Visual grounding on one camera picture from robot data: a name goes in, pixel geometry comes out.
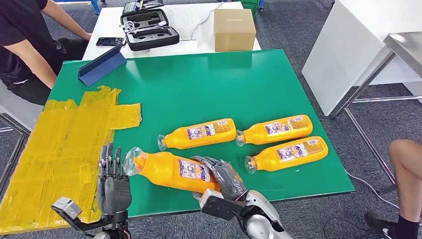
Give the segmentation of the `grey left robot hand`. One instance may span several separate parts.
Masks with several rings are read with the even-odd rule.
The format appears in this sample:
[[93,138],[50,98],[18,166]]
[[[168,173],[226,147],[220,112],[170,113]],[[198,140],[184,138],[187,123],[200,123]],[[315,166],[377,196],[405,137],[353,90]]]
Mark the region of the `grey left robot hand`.
[[104,145],[101,149],[97,200],[100,211],[105,215],[123,212],[132,202],[129,176],[124,170],[121,147],[114,150],[112,143]]

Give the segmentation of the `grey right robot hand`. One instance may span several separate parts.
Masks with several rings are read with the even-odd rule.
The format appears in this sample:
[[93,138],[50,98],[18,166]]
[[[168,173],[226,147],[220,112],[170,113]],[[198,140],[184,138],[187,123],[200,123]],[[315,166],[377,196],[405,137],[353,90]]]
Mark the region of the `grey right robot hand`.
[[248,190],[243,180],[228,162],[209,156],[193,156],[191,159],[201,162],[209,168],[225,199],[242,202],[245,200]]

